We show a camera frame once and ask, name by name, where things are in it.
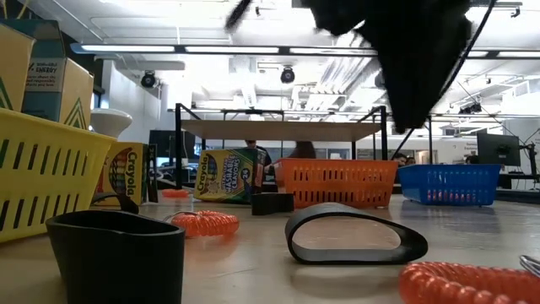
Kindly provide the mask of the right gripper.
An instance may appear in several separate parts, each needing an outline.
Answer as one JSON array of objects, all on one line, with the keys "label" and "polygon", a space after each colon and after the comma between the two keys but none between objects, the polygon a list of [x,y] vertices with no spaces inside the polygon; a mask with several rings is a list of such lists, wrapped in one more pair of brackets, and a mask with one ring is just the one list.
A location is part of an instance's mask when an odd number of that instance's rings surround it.
[{"label": "right gripper", "polygon": [[301,0],[317,30],[366,27],[398,133],[420,128],[471,36],[470,0]]}]

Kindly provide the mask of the long black rubber band loop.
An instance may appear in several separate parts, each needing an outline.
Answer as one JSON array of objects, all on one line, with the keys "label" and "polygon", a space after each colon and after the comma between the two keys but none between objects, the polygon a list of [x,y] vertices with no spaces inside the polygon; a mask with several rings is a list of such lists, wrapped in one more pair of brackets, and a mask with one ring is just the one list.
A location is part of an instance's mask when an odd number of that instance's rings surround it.
[{"label": "long black rubber band loop", "polygon": [[[295,232],[303,224],[333,216],[353,217],[383,224],[397,233],[400,244],[392,250],[309,249],[293,241]],[[417,231],[339,203],[316,204],[294,212],[284,227],[284,234],[292,257],[298,263],[311,265],[401,265],[423,257],[429,250],[427,240]]]}]

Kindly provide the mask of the yellow Crayola crayons box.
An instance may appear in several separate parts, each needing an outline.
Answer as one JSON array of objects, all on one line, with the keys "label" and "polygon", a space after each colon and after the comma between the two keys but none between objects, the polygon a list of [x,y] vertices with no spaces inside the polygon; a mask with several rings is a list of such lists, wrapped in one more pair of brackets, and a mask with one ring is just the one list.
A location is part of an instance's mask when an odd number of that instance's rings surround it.
[{"label": "yellow Crayola crayons box", "polygon": [[21,111],[35,39],[0,24],[0,108]]},{"label": "yellow Crayola crayons box", "polygon": [[20,29],[35,39],[22,112],[88,129],[94,76],[67,57],[58,22],[25,20]]},{"label": "yellow Crayola crayons box", "polygon": [[115,142],[102,167],[95,194],[128,196],[136,205],[158,203],[156,146],[139,142]]}]

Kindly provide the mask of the black cup foreground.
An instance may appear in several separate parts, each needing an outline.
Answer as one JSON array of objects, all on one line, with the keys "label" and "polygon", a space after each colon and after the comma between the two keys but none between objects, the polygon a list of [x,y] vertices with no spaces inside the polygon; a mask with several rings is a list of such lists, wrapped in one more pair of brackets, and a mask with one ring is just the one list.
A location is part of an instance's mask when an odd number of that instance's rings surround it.
[{"label": "black cup foreground", "polygon": [[46,221],[68,304],[181,304],[184,229],[86,210]]}]

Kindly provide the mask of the yellow plastic basket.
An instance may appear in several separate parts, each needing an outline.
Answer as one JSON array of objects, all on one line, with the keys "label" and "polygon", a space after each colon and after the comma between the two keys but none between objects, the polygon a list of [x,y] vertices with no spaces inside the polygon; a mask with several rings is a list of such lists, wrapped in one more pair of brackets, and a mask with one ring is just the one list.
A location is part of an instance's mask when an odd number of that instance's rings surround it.
[{"label": "yellow plastic basket", "polygon": [[0,243],[46,231],[89,208],[116,140],[0,108]]}]

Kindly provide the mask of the blue plastic basket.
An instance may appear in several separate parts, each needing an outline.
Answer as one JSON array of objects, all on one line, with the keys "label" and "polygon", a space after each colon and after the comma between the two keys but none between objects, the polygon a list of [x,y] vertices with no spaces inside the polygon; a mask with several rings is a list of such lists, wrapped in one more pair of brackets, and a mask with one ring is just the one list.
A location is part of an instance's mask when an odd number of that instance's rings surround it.
[{"label": "blue plastic basket", "polygon": [[[423,205],[488,206],[495,201],[500,176],[497,165],[412,165],[398,169],[402,195]],[[469,204],[428,204],[427,192],[450,190],[469,193]]]}]

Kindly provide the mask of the black computer monitor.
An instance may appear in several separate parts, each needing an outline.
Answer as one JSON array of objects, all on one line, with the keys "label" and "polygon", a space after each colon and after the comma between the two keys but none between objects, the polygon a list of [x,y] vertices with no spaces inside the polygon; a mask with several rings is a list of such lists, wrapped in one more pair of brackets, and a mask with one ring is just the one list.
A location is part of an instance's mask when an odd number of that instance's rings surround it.
[{"label": "black computer monitor", "polygon": [[[187,159],[195,159],[195,136],[189,132],[182,131],[182,148],[181,157]],[[155,144],[157,146],[156,155],[158,157],[170,158],[176,157],[176,132],[168,130],[150,130],[149,131],[149,144]]]},{"label": "black computer monitor", "polygon": [[478,158],[481,164],[520,166],[520,143],[516,136],[479,133]]}]

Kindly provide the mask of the orange plastic basket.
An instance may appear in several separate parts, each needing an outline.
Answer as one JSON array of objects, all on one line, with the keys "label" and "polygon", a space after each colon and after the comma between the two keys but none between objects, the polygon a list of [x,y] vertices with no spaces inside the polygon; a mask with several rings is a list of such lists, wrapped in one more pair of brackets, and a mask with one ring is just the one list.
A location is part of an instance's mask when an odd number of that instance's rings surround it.
[{"label": "orange plastic basket", "polygon": [[356,209],[388,206],[397,163],[392,160],[284,158],[274,165],[280,193],[294,196],[294,207],[340,203]]}]

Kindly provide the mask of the wooden shelf riser black legs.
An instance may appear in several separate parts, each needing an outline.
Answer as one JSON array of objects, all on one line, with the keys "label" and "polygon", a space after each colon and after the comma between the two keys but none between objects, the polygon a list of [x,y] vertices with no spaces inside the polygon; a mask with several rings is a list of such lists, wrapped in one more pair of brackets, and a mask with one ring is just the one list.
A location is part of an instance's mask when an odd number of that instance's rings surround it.
[{"label": "wooden shelf riser black legs", "polygon": [[175,148],[183,145],[181,132],[187,131],[202,140],[206,148],[208,139],[269,141],[350,142],[351,158],[357,156],[356,143],[368,136],[381,133],[382,159],[387,160],[386,108],[378,106],[357,122],[286,122],[203,120],[181,103],[173,110],[175,115]]}]

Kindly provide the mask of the small black block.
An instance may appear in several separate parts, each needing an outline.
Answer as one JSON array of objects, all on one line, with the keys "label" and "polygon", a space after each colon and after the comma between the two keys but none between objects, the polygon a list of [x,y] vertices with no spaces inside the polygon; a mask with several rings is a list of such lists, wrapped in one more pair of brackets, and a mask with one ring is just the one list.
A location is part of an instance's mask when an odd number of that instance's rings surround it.
[{"label": "small black block", "polygon": [[294,211],[292,193],[258,193],[252,196],[251,214],[255,216]]}]

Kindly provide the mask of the white mushroom lamp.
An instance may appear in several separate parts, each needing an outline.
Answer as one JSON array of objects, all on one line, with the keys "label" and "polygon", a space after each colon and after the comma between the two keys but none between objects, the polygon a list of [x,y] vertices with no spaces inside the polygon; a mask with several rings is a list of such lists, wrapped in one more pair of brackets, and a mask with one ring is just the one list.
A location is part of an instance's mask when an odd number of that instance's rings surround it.
[{"label": "white mushroom lamp", "polygon": [[132,117],[124,111],[110,108],[95,108],[90,113],[90,126],[96,133],[112,138],[120,134],[132,124]]}]

